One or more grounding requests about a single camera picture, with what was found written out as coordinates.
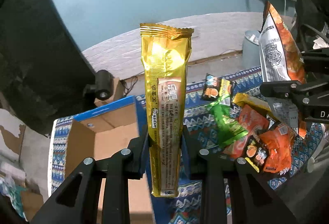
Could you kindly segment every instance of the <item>yellow snack package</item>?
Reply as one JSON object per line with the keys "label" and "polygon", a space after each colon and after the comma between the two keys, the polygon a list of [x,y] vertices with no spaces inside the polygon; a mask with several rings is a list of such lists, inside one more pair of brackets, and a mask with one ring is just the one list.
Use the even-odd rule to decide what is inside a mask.
{"label": "yellow snack package", "polygon": [[152,194],[176,197],[192,28],[141,24]]}
{"label": "yellow snack package", "polygon": [[268,114],[271,118],[277,120],[277,118],[271,112],[271,108],[269,107],[269,104],[266,101],[260,100],[259,98],[251,96],[247,93],[237,93],[233,99],[233,103],[237,104],[240,107],[244,107],[244,105],[247,104],[260,114],[264,116]]}

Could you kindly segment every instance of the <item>trash can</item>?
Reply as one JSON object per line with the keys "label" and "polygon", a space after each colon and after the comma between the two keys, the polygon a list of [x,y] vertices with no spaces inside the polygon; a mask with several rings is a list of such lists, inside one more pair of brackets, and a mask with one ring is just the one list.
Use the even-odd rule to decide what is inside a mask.
{"label": "trash can", "polygon": [[242,65],[245,69],[261,65],[258,46],[259,35],[257,30],[248,30],[244,33],[244,40],[242,42]]}

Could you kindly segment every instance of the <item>orange chip bag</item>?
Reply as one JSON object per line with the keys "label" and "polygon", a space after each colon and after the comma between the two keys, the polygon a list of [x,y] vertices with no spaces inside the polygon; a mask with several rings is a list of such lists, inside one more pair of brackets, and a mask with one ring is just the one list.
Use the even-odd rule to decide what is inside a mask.
{"label": "orange chip bag", "polygon": [[265,161],[263,171],[283,175],[290,170],[290,142],[292,137],[294,137],[293,130],[282,123],[274,130],[259,135],[259,138],[269,150],[269,156]]}
{"label": "orange chip bag", "polygon": [[247,104],[243,107],[238,122],[249,133],[224,149],[223,152],[234,159],[243,154],[248,138],[251,135],[257,137],[258,130],[264,130],[269,127],[269,121]]}
{"label": "orange chip bag", "polygon": [[[302,55],[287,26],[270,2],[265,4],[263,17],[259,38],[263,82],[298,80],[305,83]],[[267,100],[274,116],[304,138],[306,124],[301,119],[298,121],[297,107],[290,100]]]}

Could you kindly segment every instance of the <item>metal bolt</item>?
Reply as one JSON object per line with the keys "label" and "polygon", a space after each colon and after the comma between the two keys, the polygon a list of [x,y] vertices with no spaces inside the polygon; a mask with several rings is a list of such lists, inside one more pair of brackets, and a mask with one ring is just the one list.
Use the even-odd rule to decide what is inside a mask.
{"label": "metal bolt", "polygon": [[305,98],[303,99],[303,103],[308,104],[309,102],[310,102],[310,99],[309,99],[309,98],[306,98],[306,97],[305,97]]}
{"label": "metal bolt", "polygon": [[105,98],[106,96],[107,96],[107,94],[105,93],[105,92],[102,92],[102,93],[100,93],[100,95],[99,95],[101,98]]}
{"label": "metal bolt", "polygon": [[239,157],[236,161],[241,165],[244,165],[245,163],[247,163],[247,161],[243,157]]}
{"label": "metal bolt", "polygon": [[91,164],[93,162],[93,159],[91,158],[91,157],[87,157],[87,158],[85,158],[84,160],[83,160],[83,163],[85,164],[85,165],[89,165],[89,164]]}
{"label": "metal bolt", "polygon": [[209,151],[207,149],[201,149],[199,151],[200,155],[208,155],[209,154]]}
{"label": "metal bolt", "polygon": [[122,155],[129,155],[131,153],[131,150],[128,148],[124,148],[121,150]]}

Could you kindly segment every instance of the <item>blue patterned tablecloth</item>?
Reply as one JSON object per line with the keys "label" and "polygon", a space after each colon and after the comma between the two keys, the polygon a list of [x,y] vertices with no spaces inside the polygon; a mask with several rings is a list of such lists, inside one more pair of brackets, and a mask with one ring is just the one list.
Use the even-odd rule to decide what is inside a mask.
{"label": "blue patterned tablecloth", "polygon": [[[236,85],[233,95],[237,92],[248,93],[260,99],[265,99],[260,92],[259,86],[262,83],[262,73],[260,67],[237,72],[232,75],[223,76],[222,78],[235,81]],[[202,147],[212,152],[218,152],[220,149],[217,145],[217,126],[205,109],[207,101],[201,100],[204,87],[204,80],[188,84],[186,87],[184,124],[187,125],[190,134],[198,137]],[[137,100],[145,107],[145,96],[137,96]],[[231,109],[231,116],[237,117],[241,108],[235,104]],[[49,166],[49,193],[63,182],[66,158],[66,141],[71,129],[73,116],[63,117],[56,121],[52,134],[51,152]],[[321,124],[313,123],[310,131],[307,133],[305,140],[297,137],[292,149],[292,165],[290,176],[294,176],[310,158],[318,144],[320,143],[324,130]],[[147,166],[147,175],[150,180],[150,170]],[[269,181],[272,189],[278,188],[285,183],[285,177],[276,178]],[[194,224],[198,223],[201,205],[201,182],[190,181],[184,172],[183,162],[180,168],[179,196],[176,198],[155,198],[152,197],[152,204],[157,224]],[[226,184],[227,214],[231,214],[230,193]]]}

